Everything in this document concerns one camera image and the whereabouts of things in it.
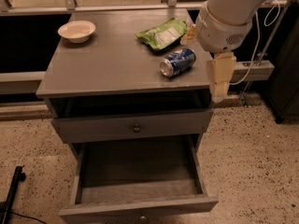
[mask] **green snack bag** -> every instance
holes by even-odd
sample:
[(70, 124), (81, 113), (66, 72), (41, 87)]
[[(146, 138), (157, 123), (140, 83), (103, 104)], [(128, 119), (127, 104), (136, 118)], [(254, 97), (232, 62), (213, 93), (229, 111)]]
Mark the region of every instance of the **green snack bag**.
[(159, 26), (135, 35), (141, 42), (150, 45), (154, 50), (161, 50), (184, 36), (187, 30), (185, 21), (172, 18)]

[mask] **cabinet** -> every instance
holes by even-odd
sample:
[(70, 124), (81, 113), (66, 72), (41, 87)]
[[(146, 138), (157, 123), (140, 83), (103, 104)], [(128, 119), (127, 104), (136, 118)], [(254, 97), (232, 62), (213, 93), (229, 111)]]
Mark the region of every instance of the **cabinet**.
[(61, 40), (37, 91), (52, 124), (78, 159), (67, 223), (208, 212), (217, 203), (202, 180), (196, 151), (212, 116), (205, 63), (163, 77), (159, 61), (136, 32), (185, 9), (76, 13), (96, 24), (84, 44)]
[(263, 84), (264, 94), (277, 113), (276, 122), (285, 118), (299, 116), (299, 14), (296, 18), (283, 49), (280, 50), (274, 64), (276, 69), (269, 80)]

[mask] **cable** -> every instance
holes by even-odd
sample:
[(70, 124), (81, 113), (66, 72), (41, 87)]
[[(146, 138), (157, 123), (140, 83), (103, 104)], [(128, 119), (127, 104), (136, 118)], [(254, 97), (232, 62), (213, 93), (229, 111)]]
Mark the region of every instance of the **cable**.
[(258, 30), (258, 39), (256, 41), (256, 44), (255, 44), (255, 48), (254, 48), (254, 51), (252, 53), (252, 57), (251, 57), (251, 61), (250, 61), (250, 65), (249, 65), (249, 69), (247, 71), (247, 73), (243, 76), (243, 78), (241, 78), (239, 81), (237, 81), (236, 83), (230, 83), (230, 85), (232, 86), (235, 86), (235, 85), (238, 85), (240, 84), (241, 82), (243, 82), (246, 77), (248, 76), (249, 72), (250, 72), (250, 69), (251, 67), (253, 66), (254, 64), (254, 57), (255, 57), (255, 53), (256, 53), (256, 50), (259, 46), (259, 43), (260, 43), (260, 39), (261, 39), (261, 31), (260, 31), (260, 24), (259, 24), (259, 15), (258, 15), (258, 12), (256, 11), (255, 12), (255, 18), (256, 18), (256, 27), (257, 27), (257, 30)]
[(277, 20), (277, 18), (278, 18), (278, 16), (279, 16), (279, 13), (280, 13), (280, 3), (279, 3), (278, 0), (274, 0), (274, 1), (275, 1), (276, 4), (278, 5), (278, 14), (276, 15), (276, 17), (275, 17), (271, 22), (266, 23), (266, 21), (267, 21), (269, 15), (270, 15), (271, 12), (273, 11), (273, 9), (276, 7), (276, 5), (273, 5), (272, 8), (269, 10), (267, 16), (265, 16), (265, 18), (264, 18), (264, 21), (263, 21), (263, 25), (264, 25), (264, 26), (270, 26), (270, 25), (272, 25), (272, 24)]
[[(0, 208), (0, 211), (2, 211), (2, 212), (7, 212), (7, 210), (5, 210), (5, 209), (2, 209), (2, 208)], [(37, 218), (35, 218), (35, 217), (28, 217), (28, 216), (25, 216), (25, 215), (22, 215), (22, 214), (19, 214), (19, 213), (15, 213), (15, 212), (9, 212), (10, 214), (13, 214), (13, 215), (16, 215), (16, 216), (19, 216), (19, 217), (23, 217), (23, 218), (28, 218), (28, 219), (32, 219), (32, 220), (36, 220), (36, 221), (38, 221), (38, 222), (40, 222), (40, 223), (43, 223), (43, 224), (47, 224), (46, 222), (44, 222), (44, 221), (42, 221), (42, 220), (40, 220), (40, 219), (37, 219)]]

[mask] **blue can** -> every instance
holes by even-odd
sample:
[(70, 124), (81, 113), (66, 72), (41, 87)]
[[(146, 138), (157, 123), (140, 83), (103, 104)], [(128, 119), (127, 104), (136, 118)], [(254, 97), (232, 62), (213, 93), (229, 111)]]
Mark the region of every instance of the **blue can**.
[(174, 77), (192, 67), (195, 61), (192, 49), (180, 49), (166, 56), (160, 62), (160, 69), (166, 77)]

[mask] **small bowl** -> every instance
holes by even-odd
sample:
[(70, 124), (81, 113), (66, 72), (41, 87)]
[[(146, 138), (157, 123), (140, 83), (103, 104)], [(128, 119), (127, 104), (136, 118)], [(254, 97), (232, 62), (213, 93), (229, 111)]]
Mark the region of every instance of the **small bowl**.
[(90, 21), (71, 21), (58, 29), (61, 37), (73, 43), (83, 43), (95, 31), (95, 25)]

